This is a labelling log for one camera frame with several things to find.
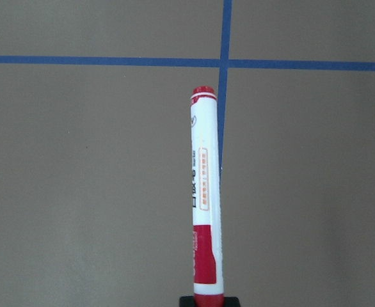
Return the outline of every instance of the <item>gray surface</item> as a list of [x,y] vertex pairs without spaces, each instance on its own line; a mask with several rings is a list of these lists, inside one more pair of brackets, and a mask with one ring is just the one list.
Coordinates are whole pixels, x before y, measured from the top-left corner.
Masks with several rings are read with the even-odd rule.
[[[217,58],[221,4],[202,3],[0,1],[0,54]],[[283,22],[235,1],[232,58],[375,60],[357,17],[375,5],[313,4]],[[217,81],[215,68],[0,65],[0,307],[191,294],[189,94]],[[375,306],[375,73],[230,70],[224,157],[226,295]]]

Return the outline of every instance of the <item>white marker barrel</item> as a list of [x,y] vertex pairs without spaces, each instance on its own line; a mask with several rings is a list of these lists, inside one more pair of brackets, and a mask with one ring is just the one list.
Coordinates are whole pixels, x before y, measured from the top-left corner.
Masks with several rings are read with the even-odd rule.
[[194,293],[198,307],[223,306],[218,107],[210,86],[191,97]]

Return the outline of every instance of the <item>black holder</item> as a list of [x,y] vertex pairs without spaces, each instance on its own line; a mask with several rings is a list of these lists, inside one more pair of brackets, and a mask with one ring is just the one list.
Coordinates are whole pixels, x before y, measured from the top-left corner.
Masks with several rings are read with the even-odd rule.
[[[179,299],[179,307],[197,307],[193,296],[181,296]],[[240,302],[237,297],[225,297],[223,307],[240,307]]]

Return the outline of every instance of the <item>whiteboard marker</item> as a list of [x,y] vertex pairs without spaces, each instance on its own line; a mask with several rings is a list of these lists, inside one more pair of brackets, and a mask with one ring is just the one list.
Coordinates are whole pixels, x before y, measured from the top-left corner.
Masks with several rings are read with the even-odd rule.
[[194,298],[198,307],[222,307],[218,111],[214,90],[191,97]]

